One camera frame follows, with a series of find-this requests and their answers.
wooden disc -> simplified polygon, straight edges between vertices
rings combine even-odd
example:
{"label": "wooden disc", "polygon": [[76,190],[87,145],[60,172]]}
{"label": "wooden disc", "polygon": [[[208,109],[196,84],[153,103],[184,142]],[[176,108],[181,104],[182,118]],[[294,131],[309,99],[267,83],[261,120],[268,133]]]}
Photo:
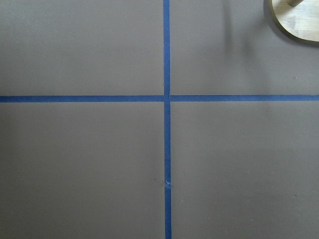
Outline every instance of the wooden disc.
{"label": "wooden disc", "polygon": [[291,35],[319,42],[319,0],[304,0],[290,6],[288,0],[269,0],[274,17],[282,28]]}

vertical blue line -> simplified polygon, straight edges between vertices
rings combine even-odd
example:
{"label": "vertical blue line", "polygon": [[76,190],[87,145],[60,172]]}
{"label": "vertical blue line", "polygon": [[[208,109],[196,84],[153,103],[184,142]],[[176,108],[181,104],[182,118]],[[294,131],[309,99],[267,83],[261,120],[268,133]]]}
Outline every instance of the vertical blue line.
{"label": "vertical blue line", "polygon": [[169,0],[163,0],[165,238],[171,239]]}

wooden dowel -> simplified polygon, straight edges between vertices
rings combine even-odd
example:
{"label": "wooden dowel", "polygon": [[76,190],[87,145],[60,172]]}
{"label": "wooden dowel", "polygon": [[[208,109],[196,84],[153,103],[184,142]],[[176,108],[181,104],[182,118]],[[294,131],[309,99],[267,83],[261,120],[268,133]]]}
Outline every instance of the wooden dowel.
{"label": "wooden dowel", "polygon": [[288,0],[288,4],[290,6],[297,6],[299,3],[301,3],[303,0]]}

blue tape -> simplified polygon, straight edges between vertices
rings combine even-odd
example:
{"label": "blue tape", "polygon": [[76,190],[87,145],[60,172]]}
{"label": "blue tape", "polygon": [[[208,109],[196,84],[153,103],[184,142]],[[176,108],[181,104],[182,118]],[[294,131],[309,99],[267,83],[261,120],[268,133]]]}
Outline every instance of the blue tape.
{"label": "blue tape", "polygon": [[164,96],[0,96],[0,103],[163,102]]}
{"label": "blue tape", "polygon": [[169,0],[163,0],[164,34],[164,177],[165,238],[171,239],[171,176],[170,176],[170,25]]}
{"label": "blue tape", "polygon": [[319,95],[175,95],[172,102],[319,101]]}

gray square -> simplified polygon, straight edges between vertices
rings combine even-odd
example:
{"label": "gray square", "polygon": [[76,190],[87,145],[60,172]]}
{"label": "gray square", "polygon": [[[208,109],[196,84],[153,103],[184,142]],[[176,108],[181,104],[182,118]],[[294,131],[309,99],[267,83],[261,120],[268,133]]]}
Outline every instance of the gray square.
{"label": "gray square", "polygon": [[173,103],[173,238],[317,238],[318,119],[318,102]]}
{"label": "gray square", "polygon": [[171,1],[172,93],[318,94],[319,48],[284,36],[267,1]]}
{"label": "gray square", "polygon": [[0,104],[0,238],[163,239],[162,111]]}
{"label": "gray square", "polygon": [[0,95],[158,95],[162,2],[0,1]]}

